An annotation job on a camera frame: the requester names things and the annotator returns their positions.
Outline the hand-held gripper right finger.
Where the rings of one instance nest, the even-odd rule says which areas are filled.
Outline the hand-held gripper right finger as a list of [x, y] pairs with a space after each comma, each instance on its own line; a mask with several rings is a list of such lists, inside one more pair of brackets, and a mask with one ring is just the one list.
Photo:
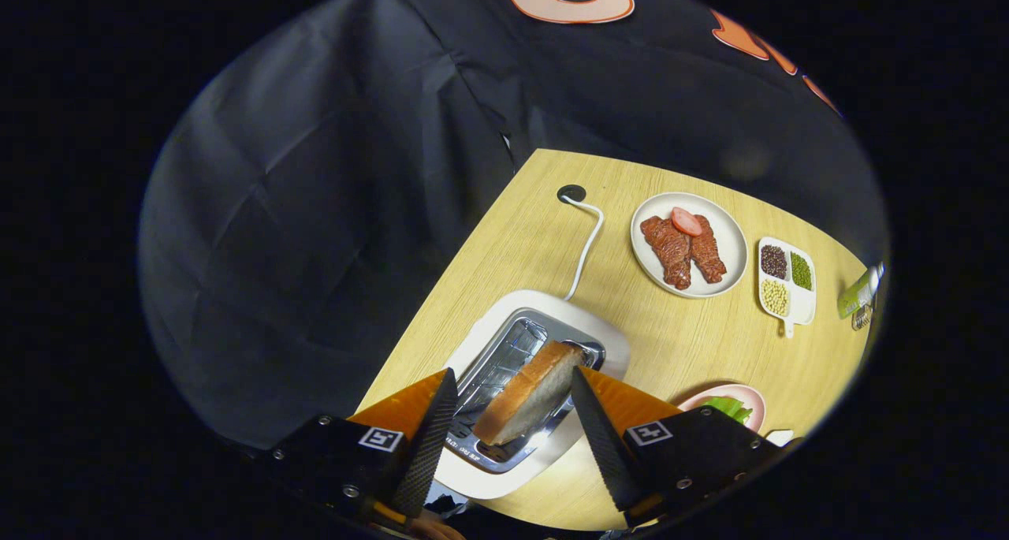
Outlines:
[[684, 520], [786, 453], [717, 408], [681, 410], [581, 365], [572, 371], [571, 397], [603, 482], [631, 528]]

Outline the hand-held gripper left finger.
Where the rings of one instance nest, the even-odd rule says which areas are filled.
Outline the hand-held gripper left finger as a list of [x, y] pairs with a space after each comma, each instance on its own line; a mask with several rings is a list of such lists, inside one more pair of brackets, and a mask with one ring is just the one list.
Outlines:
[[426, 503], [457, 397], [444, 368], [348, 418], [317, 415], [268, 450], [268, 478], [327, 515], [406, 529]]

